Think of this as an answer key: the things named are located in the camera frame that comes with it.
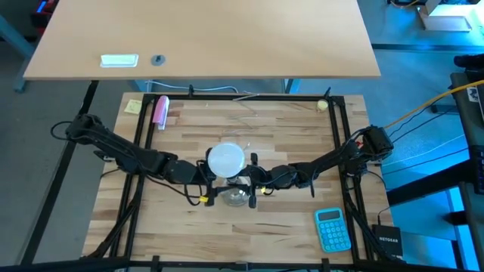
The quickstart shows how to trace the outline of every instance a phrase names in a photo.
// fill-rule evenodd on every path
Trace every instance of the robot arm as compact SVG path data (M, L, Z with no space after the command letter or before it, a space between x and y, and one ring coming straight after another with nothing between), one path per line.
M97 116L84 114L76 116L66 129L67 140L78 144L93 144L106 156L113 157L123 171L134 175L149 175L162 178L170 184L196 184L207 187L207 206L213 204L217 195L230 187L212 188L216 176L208 164L200 166L179 160L172 153L140 148L130 141L114 134L104 127ZM356 139L361 136L362 142ZM243 169L239 176L249 176L251 185L233 185L248 193L252 200L250 207L255 208L255 190L265 187L274 190L289 189L292 186L305 188L324 171L337 165L343 165L345 174L357 175L365 170L366 162L384 159L393 149L393 145L383 128L369 126L357 131L341 147L313 160L289 165L279 165L266 171L257 165L257 155L251 154L252 165Z

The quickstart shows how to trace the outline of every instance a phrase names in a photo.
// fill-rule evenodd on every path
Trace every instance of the white ball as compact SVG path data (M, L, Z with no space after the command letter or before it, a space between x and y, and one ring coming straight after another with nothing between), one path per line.
M242 170L245 154L238 145L226 142L216 145L209 153L209 167L220 178L231 178Z

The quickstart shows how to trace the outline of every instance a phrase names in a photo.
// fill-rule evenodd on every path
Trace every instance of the white label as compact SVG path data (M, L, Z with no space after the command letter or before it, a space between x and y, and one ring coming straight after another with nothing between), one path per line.
M477 94L477 87L467 88L467 97L470 102L479 103L479 95Z
M101 56L103 68L133 68L138 65L137 54L104 54Z

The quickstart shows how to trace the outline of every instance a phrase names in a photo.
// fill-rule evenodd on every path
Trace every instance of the wooden table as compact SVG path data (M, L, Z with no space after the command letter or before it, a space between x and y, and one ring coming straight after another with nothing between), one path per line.
M126 139L134 138L138 116L125 113L124 109L130 99L141 100L142 95L126 93L123 96L114 132ZM345 99L351 130L368 126L363 97L345 96ZM167 128L154 132L152 147L176 153L180 159L193 163L219 142L233 141L241 146L250 142L247 157L251 152L258 153L259 164L266 169L311 161L334 149L328 111L319 113L315 106L315 102L245 101L239 104L231 100L172 100ZM258 117L228 117L250 115L249 108ZM113 163L107 163L104 171L114 168ZM92 252L115 224L125 176L114 172L102 178L83 254ZM361 186L369 224L375 224L377 213L388 206L384 186L373 175L365 175ZM183 196L146 181L132 258L151 260L153 255L159 255L163 261L310 264L329 258L332 264L351 264L350 251L326 254L321 250L313 213L330 207L343 209L337 168L323 172L315 181L314 199L309 189L279 190L271 196L258 192L256 209L230 207L220 197L213 207L193 207ZM382 222L392 225L389 211L382 213ZM356 233L359 254L364 258L358 227Z
M100 68L102 54L139 54L138 66ZM153 66L158 54L166 62ZM301 79L380 71L356 0L63 0L24 76Z

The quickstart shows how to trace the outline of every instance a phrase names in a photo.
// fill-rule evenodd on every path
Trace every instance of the yellow tag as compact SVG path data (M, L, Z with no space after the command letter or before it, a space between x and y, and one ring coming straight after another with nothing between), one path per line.
M138 115L141 112L141 101L130 99L124 112Z

